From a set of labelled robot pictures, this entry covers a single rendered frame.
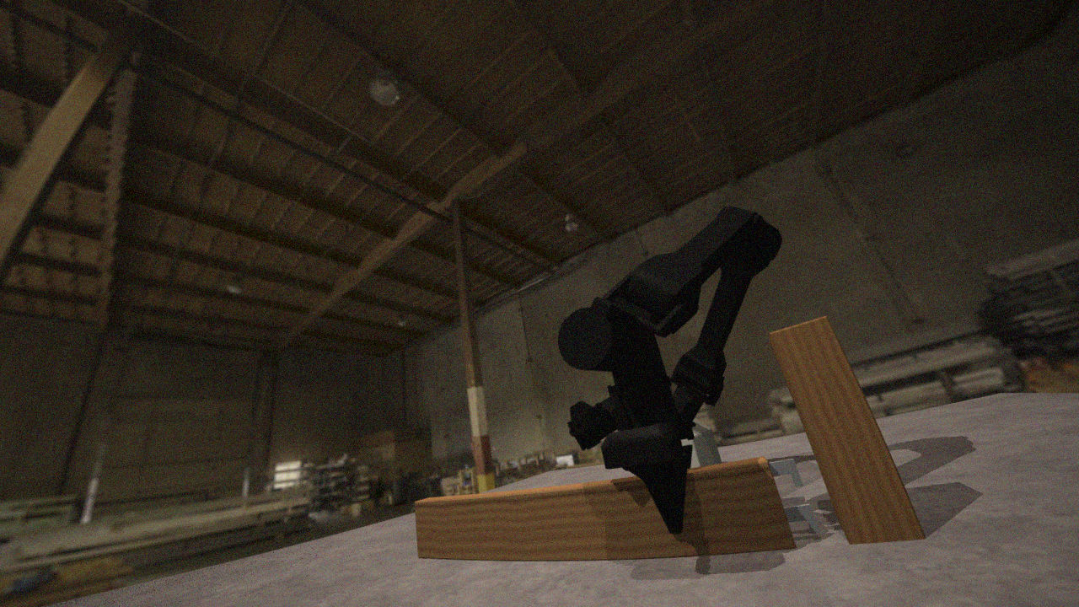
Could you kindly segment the dark brown wooden post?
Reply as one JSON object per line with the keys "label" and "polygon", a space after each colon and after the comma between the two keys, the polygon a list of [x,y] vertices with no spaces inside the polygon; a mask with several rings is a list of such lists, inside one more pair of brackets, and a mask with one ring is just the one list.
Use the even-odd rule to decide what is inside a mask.
{"label": "dark brown wooden post", "polygon": [[828,316],[771,331],[770,344],[848,542],[925,540]]}

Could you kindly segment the brown wooden rail with steel hooks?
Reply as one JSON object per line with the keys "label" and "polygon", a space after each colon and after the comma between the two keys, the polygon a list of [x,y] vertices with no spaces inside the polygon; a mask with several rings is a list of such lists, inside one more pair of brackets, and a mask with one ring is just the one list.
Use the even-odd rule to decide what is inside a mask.
{"label": "brown wooden rail with steel hooks", "polygon": [[783,507],[774,477],[794,459],[687,469],[683,532],[669,533],[640,477],[415,501],[416,555],[434,560],[618,561],[797,549],[789,523],[819,527],[812,506]]}

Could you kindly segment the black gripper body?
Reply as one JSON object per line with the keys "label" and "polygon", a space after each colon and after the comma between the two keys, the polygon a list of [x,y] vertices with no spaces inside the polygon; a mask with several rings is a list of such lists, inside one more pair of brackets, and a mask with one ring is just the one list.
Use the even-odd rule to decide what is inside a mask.
{"label": "black gripper body", "polygon": [[683,456],[681,439],[694,439],[689,420],[677,412],[670,377],[663,365],[629,370],[614,377],[631,429],[609,433],[601,444],[606,469],[670,461]]}

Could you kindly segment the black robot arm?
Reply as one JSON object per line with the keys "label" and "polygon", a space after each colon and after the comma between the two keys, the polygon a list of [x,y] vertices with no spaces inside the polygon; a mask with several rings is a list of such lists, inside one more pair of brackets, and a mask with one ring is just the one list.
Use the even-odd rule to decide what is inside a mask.
{"label": "black robot arm", "polygon": [[[704,402],[714,406],[723,391],[723,349],[745,292],[777,256],[781,242],[780,231],[757,212],[722,208],[677,252],[653,256],[625,274],[604,298],[596,296],[590,308],[566,316],[558,335],[563,360],[578,370],[609,370],[613,377],[663,365],[655,335],[669,336],[689,322],[699,311],[704,282],[720,266],[718,290],[696,346],[679,358],[671,378],[678,385],[672,395],[678,414],[696,427],[699,408]],[[615,430],[631,429],[620,397],[610,392],[610,385],[607,390],[604,402],[570,408],[569,433],[582,450],[595,447]]]}

